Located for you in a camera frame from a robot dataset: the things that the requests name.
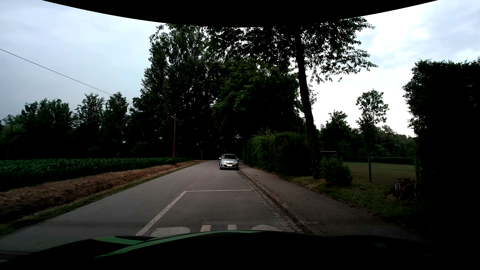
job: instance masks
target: road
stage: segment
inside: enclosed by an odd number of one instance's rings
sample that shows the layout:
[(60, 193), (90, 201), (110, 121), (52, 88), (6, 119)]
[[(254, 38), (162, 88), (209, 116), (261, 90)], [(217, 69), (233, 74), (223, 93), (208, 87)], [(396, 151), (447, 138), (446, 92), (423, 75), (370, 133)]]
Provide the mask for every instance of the road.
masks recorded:
[(237, 171), (219, 170), (211, 160), (8, 235), (0, 239), (0, 252), (36, 252), (112, 235), (292, 231), (282, 215)]

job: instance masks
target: car windshield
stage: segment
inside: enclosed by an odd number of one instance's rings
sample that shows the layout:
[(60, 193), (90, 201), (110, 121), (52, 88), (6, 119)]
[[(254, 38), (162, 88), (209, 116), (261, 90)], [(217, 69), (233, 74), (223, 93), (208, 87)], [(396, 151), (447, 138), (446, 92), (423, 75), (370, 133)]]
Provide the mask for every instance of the car windshield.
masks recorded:
[(480, 1), (233, 28), (28, 3), (0, 1), (0, 263), (114, 235), (475, 233), (444, 187), (474, 184)]

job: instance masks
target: grass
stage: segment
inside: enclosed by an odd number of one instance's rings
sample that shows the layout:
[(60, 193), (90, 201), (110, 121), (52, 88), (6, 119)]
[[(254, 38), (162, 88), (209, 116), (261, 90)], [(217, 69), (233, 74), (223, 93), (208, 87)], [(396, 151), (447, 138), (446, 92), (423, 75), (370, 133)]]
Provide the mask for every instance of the grass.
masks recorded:
[(312, 176), (299, 177), (274, 174), (319, 194), (359, 207), (375, 216), (382, 217), (390, 223), (400, 225), (425, 237), (430, 236), (431, 226), (428, 225), (422, 215), (423, 201), (417, 199), (399, 200), (388, 194), (391, 186), (354, 179), (348, 187), (329, 188), (325, 179), (315, 180)]
[[(368, 163), (344, 162), (343, 164), (350, 167), (355, 180), (369, 181)], [(414, 165), (371, 163), (371, 168), (372, 182), (377, 184), (392, 185), (393, 180), (397, 178), (417, 179)]]
[(9, 223), (6, 223), (6, 224), (0, 224), (0, 236), (5, 236), (7, 234), (13, 233), (13, 232), (15, 232), (19, 229), (25, 228), (26, 226), (36, 225), (36, 224), (39, 224), (41, 222), (50, 220), (50, 219), (52, 219), (54, 217), (57, 217), (57, 216), (59, 216), (63, 213), (70, 212), (70, 211), (75, 210), (77, 208), (80, 208), (82, 206), (85, 206), (85, 205), (88, 205), (88, 204), (93, 203), (95, 201), (106, 198), (110, 195), (116, 194), (118, 192), (127, 190), (129, 188), (134, 187), (134, 186), (137, 186), (137, 185), (143, 184), (145, 182), (148, 182), (150, 180), (156, 179), (158, 177), (167, 175), (167, 174), (172, 173), (172, 172), (176, 172), (178, 170), (185, 169), (187, 167), (190, 167), (190, 166), (202, 163), (202, 162), (205, 162), (205, 161), (188, 164), (188, 165), (176, 168), (174, 170), (170, 170), (170, 171), (167, 171), (167, 172), (161, 172), (159, 174), (152, 175), (152, 176), (147, 177), (147, 178), (134, 180), (134, 181), (131, 181), (127, 184), (119, 185), (119, 186), (116, 186), (112, 189), (105, 190), (105, 191), (102, 191), (102, 192), (99, 192), (99, 193), (96, 193), (96, 194), (86, 196), (84, 198), (78, 199), (78, 200), (76, 200), (74, 202), (71, 202), (71, 203), (68, 203), (68, 204), (64, 204), (62, 206), (51, 207), (51, 208), (48, 208), (46, 210), (42, 210), (42, 211), (39, 211), (35, 214), (32, 214), (32, 215), (23, 217), (21, 219), (18, 219), (16, 221), (12, 221), (12, 222), (9, 222)]

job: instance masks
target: tree stump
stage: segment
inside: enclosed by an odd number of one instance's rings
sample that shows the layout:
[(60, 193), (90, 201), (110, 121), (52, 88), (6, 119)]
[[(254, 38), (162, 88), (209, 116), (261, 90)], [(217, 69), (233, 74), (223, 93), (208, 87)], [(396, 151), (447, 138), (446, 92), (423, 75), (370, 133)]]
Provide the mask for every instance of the tree stump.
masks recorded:
[(419, 196), (418, 182), (409, 178), (398, 178), (393, 182), (390, 194), (400, 200), (408, 200)]

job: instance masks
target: wooden pole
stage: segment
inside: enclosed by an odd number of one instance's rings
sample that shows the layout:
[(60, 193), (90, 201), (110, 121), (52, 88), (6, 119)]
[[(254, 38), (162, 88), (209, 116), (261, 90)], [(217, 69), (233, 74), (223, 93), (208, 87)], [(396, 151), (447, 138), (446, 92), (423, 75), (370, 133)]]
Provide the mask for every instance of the wooden pole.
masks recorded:
[(173, 115), (173, 162), (175, 163), (175, 132), (177, 127), (177, 115)]

